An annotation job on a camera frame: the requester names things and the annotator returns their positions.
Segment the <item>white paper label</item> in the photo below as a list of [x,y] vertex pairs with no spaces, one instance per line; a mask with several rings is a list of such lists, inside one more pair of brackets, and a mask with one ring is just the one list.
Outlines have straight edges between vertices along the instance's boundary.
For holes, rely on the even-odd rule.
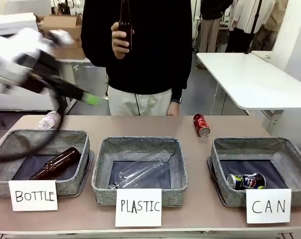
[[247,223],[288,223],[291,195],[290,189],[246,190]]
[[160,227],[161,189],[117,189],[116,227]]
[[55,180],[9,181],[13,211],[57,210]]

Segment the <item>hand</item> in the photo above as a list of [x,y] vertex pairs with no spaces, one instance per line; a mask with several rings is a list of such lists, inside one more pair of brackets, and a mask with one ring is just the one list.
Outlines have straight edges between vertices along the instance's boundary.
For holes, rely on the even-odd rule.
[[236,27],[238,25],[238,22],[236,20],[232,21],[232,27]]
[[114,25],[111,26],[111,46],[115,57],[118,60],[121,60],[124,58],[125,54],[129,52],[129,50],[125,48],[129,46],[129,43],[127,41],[121,40],[121,38],[126,37],[126,32],[118,31],[118,28],[118,22],[115,22]]
[[168,116],[179,116],[180,114],[180,109],[179,109],[179,104],[177,102],[171,102],[167,115]]

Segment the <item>bottle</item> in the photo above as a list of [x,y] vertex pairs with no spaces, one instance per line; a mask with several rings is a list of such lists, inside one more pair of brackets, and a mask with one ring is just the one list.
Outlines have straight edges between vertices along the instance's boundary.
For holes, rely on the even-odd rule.
[[116,173],[114,182],[110,183],[108,188],[144,188],[169,170],[167,161],[170,156],[170,153],[165,150],[160,153],[148,154],[142,160],[133,162]]
[[28,180],[45,180],[57,176],[75,162],[79,162],[80,159],[81,155],[78,150],[74,147],[71,147],[50,161],[46,162],[44,166],[31,177],[29,177]]
[[51,111],[35,125],[35,129],[44,130],[53,128],[58,121],[58,118],[59,114],[56,111]]
[[132,50],[132,23],[130,20],[129,0],[121,0],[119,31],[126,32],[126,37],[123,39],[129,43],[127,47],[129,51]]

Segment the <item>black pants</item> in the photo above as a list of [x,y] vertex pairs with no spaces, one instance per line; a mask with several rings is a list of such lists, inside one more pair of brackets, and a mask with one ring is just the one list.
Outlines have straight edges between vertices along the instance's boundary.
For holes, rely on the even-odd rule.
[[229,42],[225,52],[245,52],[253,40],[254,34],[245,33],[243,30],[234,28],[230,31]]

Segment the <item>brown glass bottle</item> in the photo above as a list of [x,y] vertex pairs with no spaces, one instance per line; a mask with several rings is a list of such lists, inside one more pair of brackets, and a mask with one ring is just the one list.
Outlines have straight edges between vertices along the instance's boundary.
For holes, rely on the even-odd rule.
[[132,23],[130,20],[129,0],[121,0],[120,20],[118,31],[126,32],[126,37],[123,39],[129,43],[127,47],[132,50]]
[[69,166],[81,159],[80,153],[74,147],[65,150],[63,153],[57,155],[33,174],[28,180],[45,180],[57,176],[64,172]]

